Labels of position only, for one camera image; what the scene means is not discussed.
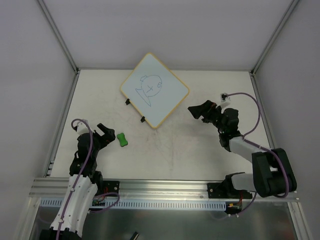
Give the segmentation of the green whiteboard eraser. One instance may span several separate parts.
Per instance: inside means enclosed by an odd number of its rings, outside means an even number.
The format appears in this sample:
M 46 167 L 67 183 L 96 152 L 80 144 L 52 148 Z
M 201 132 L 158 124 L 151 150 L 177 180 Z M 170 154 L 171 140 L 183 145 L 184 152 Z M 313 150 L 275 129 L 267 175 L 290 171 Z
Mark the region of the green whiteboard eraser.
M 116 137 L 117 137 L 121 147 L 127 146 L 129 144 L 126 137 L 125 137 L 125 134 L 123 132 L 117 134 Z

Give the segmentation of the white whiteboard with yellow frame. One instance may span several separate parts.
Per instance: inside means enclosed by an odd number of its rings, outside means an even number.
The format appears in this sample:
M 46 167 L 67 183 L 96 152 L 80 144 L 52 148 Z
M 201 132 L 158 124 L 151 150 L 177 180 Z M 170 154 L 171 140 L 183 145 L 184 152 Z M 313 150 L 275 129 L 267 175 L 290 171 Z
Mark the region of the white whiteboard with yellow frame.
M 189 87 L 151 52 L 124 80 L 120 91 L 153 129 L 190 93 Z

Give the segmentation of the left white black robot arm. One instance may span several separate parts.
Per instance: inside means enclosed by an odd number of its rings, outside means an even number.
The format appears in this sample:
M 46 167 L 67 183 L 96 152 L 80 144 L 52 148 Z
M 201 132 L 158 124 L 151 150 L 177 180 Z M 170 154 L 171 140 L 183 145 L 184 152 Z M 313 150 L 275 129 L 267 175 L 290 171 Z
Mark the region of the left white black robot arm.
M 100 135 L 80 118 L 72 120 L 71 127 L 79 136 L 69 168 L 67 191 L 49 229 L 40 232 L 40 240 L 81 240 L 94 197 L 105 188 L 102 173 L 97 171 L 97 156 L 116 139 L 115 130 L 99 123 Z

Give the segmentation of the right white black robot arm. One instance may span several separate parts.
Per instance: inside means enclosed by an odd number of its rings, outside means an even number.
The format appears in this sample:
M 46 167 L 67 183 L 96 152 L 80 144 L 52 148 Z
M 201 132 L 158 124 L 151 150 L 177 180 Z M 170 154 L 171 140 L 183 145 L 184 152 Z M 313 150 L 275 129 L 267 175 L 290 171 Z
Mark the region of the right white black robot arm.
M 236 172 L 225 176 L 221 189 L 228 197 L 235 198 L 241 191 L 249 191 L 262 198 L 285 198 L 296 191 L 297 181 L 286 151 L 282 148 L 269 149 L 245 139 L 238 128 L 238 110 L 223 110 L 210 100 L 190 106 L 188 110 L 195 119 L 216 127 L 222 148 L 252 165 L 252 173 Z

